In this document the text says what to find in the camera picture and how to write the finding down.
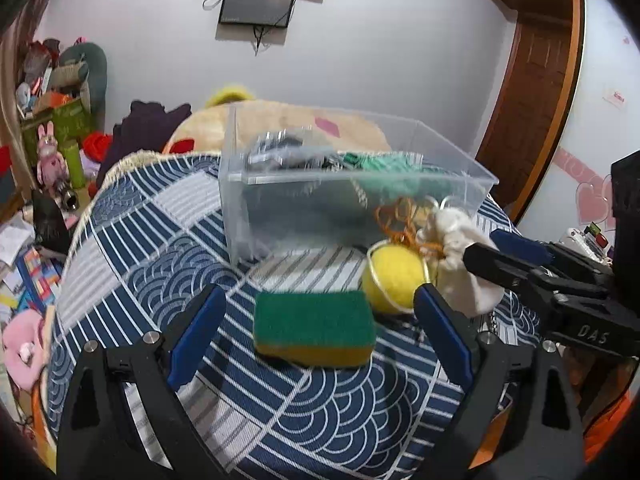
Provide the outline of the clear plastic storage box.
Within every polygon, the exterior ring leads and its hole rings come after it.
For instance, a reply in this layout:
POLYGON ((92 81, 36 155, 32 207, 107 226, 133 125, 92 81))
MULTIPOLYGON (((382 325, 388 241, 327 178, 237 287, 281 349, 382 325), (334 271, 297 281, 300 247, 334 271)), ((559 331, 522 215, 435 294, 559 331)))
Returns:
POLYGON ((294 249, 368 246, 383 236, 375 211, 401 198, 419 205, 454 206, 475 214, 498 179, 479 162, 420 120, 356 112, 375 122, 392 148, 423 156, 442 174, 418 174, 420 191, 388 197, 363 191, 372 172, 345 169, 339 151, 321 169, 255 172, 244 168, 238 121, 229 113, 219 183, 232 262, 258 260, 294 249))

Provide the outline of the green yellow sponge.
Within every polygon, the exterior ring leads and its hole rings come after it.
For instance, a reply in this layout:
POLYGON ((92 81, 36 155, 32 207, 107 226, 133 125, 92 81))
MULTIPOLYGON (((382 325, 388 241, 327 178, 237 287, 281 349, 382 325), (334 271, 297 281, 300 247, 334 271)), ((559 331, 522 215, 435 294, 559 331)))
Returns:
POLYGON ((366 296, 349 292, 261 292, 254 309, 255 351, 303 366, 365 366, 376 343, 366 296))

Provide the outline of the dark purple clothing pile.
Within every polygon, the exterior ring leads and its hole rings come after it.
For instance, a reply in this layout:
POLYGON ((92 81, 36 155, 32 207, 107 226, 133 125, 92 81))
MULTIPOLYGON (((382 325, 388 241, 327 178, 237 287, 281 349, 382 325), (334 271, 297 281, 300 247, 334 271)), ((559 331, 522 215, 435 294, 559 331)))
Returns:
POLYGON ((163 151, 175 130, 191 115, 190 104, 166 110, 157 102, 132 101, 129 114, 114 125, 112 142, 96 178, 96 187, 102 186, 107 171, 127 155, 140 150, 163 151))

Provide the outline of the white drawstring pouch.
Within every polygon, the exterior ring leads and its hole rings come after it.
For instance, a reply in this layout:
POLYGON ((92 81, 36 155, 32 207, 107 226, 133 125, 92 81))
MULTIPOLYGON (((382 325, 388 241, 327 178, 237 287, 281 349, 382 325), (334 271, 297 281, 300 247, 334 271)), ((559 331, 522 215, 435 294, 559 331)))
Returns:
POLYGON ((494 249, 496 245, 464 210, 456 207, 432 210, 418 231, 418 240, 442 248, 441 252, 423 253, 432 283, 452 310, 467 318, 477 318, 498 306, 504 289, 472 274, 463 262, 465 249, 473 244, 494 249))

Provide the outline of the blue patterned tablecloth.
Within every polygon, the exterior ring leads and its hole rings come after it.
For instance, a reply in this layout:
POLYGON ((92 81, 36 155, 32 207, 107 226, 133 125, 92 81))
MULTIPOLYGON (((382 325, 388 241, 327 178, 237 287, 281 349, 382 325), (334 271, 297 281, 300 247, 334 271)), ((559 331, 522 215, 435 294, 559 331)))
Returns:
POLYGON ((256 356, 258 292, 358 287, 361 248, 303 249, 232 263, 214 155, 154 159, 96 196, 55 301, 43 411, 60 426, 82 346, 132 344, 161 330, 215 283, 227 313, 179 398, 235 479, 402 479, 442 434, 462 392, 416 324, 387 321, 368 365, 354 370, 269 364, 256 356))

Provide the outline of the brown wooden door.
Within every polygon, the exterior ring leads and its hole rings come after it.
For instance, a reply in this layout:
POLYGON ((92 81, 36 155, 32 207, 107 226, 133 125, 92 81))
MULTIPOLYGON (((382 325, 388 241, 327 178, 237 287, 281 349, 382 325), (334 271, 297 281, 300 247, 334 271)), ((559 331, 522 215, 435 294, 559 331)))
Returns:
POLYGON ((476 160, 498 179, 491 195, 521 218, 560 133, 576 62, 570 22, 518 18, 508 66, 476 160))

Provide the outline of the pink plush toy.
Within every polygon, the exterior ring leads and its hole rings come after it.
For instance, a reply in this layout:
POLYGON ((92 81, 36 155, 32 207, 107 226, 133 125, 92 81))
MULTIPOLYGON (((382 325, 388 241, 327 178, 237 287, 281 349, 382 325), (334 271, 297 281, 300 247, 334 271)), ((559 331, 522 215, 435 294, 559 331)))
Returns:
POLYGON ((15 315, 2 333, 6 371, 14 384, 25 391, 32 390, 46 362, 43 323, 38 311, 25 310, 15 315))

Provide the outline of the green fabric scrunchie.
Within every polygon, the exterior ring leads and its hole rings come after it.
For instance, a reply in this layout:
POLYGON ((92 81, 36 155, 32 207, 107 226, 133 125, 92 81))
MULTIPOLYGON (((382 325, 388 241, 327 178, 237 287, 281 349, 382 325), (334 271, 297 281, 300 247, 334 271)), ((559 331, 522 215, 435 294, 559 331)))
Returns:
POLYGON ((375 174, 375 177, 357 180, 364 192, 391 198, 419 192, 418 174, 444 172, 442 168, 426 164, 422 155, 409 152, 345 152, 341 154, 341 162, 345 169, 375 174))

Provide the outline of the pink rabbit figurine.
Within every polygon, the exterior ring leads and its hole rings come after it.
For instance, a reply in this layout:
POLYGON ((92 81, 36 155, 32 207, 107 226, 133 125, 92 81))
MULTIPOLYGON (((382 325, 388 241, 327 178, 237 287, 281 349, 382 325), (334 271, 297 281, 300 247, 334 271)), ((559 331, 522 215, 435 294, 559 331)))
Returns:
POLYGON ((68 178, 67 162, 58 150, 53 122, 38 126, 37 154, 37 180, 47 191, 53 191, 58 180, 68 178))

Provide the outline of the green cardboard box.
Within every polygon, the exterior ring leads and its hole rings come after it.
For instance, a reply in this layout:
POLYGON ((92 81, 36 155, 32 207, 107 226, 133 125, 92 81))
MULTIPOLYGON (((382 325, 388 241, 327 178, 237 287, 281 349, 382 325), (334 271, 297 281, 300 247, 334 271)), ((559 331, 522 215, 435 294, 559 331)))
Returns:
POLYGON ((94 131, 94 119, 80 99, 74 99, 55 108, 48 108, 22 123, 24 149, 29 158, 36 157, 38 127, 52 122, 58 142, 67 139, 83 139, 94 131))

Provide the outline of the grey green plush toy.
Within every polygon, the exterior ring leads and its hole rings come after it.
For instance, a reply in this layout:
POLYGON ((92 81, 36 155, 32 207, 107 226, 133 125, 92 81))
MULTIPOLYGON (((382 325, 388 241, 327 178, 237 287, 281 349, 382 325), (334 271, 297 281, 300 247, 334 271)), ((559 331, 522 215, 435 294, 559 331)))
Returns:
POLYGON ((104 111, 106 87, 106 55, 93 42, 81 42, 65 49, 49 79, 49 90, 78 93, 82 106, 93 115, 104 111))

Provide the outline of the colourful book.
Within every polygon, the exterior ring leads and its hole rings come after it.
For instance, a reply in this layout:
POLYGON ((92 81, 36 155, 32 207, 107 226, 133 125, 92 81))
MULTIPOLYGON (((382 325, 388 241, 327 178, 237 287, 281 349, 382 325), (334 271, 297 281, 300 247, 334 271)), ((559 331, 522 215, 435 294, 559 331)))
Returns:
POLYGON ((27 294, 27 305, 45 315, 60 292, 62 266, 44 258, 35 248, 23 250, 15 260, 27 294))

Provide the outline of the small black wall monitor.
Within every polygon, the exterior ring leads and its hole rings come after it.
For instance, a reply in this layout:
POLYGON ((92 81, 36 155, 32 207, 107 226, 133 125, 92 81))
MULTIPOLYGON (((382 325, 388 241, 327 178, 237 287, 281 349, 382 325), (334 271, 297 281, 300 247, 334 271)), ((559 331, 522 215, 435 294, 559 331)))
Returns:
POLYGON ((222 0, 219 24, 287 28, 295 0, 222 0))

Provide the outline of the yellow tennis ball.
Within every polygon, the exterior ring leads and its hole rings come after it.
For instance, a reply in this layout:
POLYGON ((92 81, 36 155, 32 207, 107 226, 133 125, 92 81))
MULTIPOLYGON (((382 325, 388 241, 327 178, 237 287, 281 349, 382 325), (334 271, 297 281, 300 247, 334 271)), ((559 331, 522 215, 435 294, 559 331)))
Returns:
POLYGON ((381 240, 367 251, 361 289, 378 314, 413 314, 414 293, 430 281, 425 260, 404 245, 381 240))

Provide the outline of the red cloth item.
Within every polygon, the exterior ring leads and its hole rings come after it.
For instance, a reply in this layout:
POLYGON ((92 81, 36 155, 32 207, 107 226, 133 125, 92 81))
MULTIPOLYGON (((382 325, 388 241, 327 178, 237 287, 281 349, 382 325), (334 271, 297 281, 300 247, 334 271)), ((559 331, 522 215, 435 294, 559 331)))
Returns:
POLYGON ((89 133, 81 142, 82 150, 88 159, 102 164, 111 148, 113 136, 103 132, 95 131, 89 133))

